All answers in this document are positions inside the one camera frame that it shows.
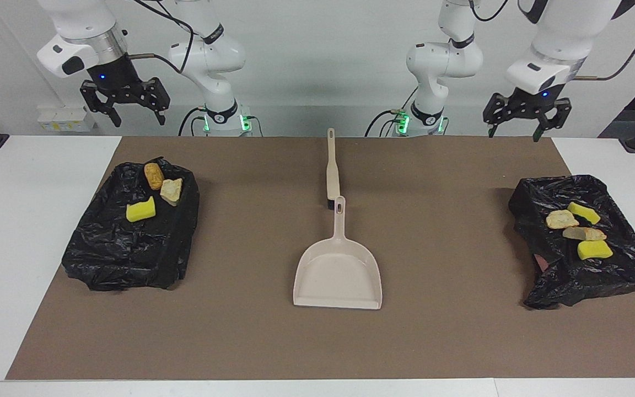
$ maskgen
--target brown mat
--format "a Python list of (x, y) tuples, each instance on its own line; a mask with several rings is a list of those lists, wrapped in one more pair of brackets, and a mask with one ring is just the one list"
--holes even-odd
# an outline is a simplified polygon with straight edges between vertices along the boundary
[(332, 234), (325, 139), (123, 138), (196, 174), (201, 215), (173, 291), (90, 292), (56, 274), (7, 379), (635, 377), (635, 294), (531, 311), (521, 178), (568, 174), (550, 140), (340, 139), (347, 236), (381, 269), (378, 312), (292, 305)]

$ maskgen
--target electrical outlet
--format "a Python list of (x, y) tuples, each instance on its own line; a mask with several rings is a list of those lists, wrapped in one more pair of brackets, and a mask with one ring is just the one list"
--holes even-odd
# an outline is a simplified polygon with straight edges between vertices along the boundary
[(86, 108), (42, 108), (38, 124), (51, 132), (91, 132), (95, 119)]

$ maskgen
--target white wall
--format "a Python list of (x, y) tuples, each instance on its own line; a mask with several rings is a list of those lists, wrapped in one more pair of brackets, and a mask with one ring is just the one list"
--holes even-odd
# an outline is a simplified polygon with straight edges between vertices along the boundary
[[(108, 0), (131, 52), (165, 55), (170, 44), (187, 40), (173, 23), (129, 0)], [(166, 0), (174, 10), (174, 4)], [(499, 0), (484, 2), (491, 15)], [(267, 135), (322, 135), (334, 126), (343, 135), (360, 135), (378, 110), (400, 106), (416, 85), (405, 66), (417, 42), (446, 40), (437, 26), (440, 2), (410, 0), (217, 0), (227, 33), (247, 48), (247, 65), (231, 73), (237, 96), (261, 117)], [(478, 23), (476, 38), (485, 65), (479, 75), (449, 79), (448, 133), (483, 135), (481, 111), (494, 91), (509, 95), (506, 68), (531, 42), (536, 28), (511, 2), (489, 23)], [(78, 88), (84, 73), (58, 79), (44, 71), (35, 53), (55, 30), (33, 0), (0, 0), (0, 130), (42, 133), (36, 105), (83, 103)], [(582, 74), (614, 71), (635, 45), (635, 7), (612, 21), (599, 37)], [(156, 60), (136, 61), (139, 75), (159, 76), (172, 104), (166, 127), (148, 110), (119, 106), (122, 128), (99, 116), (103, 134), (173, 135), (180, 118), (202, 99), (182, 76)], [(635, 96), (635, 60), (612, 81), (575, 82), (565, 88), (573, 112), (566, 128), (552, 136), (597, 136)], [(511, 121), (501, 134), (530, 135), (532, 121)]]

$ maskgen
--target yellow sponge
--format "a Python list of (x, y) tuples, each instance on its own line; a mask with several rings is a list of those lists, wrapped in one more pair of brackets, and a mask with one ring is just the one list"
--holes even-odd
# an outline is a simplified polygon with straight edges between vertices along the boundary
[(606, 259), (614, 253), (612, 252), (612, 249), (609, 248), (609, 245), (607, 245), (607, 242), (599, 240), (580, 242), (577, 246), (577, 254), (580, 256), (580, 259), (584, 260), (590, 258)]
[(153, 196), (143, 203), (136, 203), (131, 206), (126, 205), (126, 219), (129, 222), (141, 221), (154, 216), (156, 216), (156, 203), (153, 201)]
[(587, 208), (577, 203), (570, 203), (570, 205), (567, 206), (567, 211), (582, 216), (582, 218), (587, 219), (587, 221), (590, 221), (592, 224), (597, 224), (597, 222), (602, 219), (592, 208)]

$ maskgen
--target beige dustpan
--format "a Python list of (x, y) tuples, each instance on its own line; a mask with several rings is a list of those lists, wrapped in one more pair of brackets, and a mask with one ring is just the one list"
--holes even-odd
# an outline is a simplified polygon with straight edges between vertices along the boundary
[(293, 284), (297, 306), (381, 308), (381, 276), (376, 259), (345, 237), (345, 197), (335, 200), (335, 235), (305, 251)]

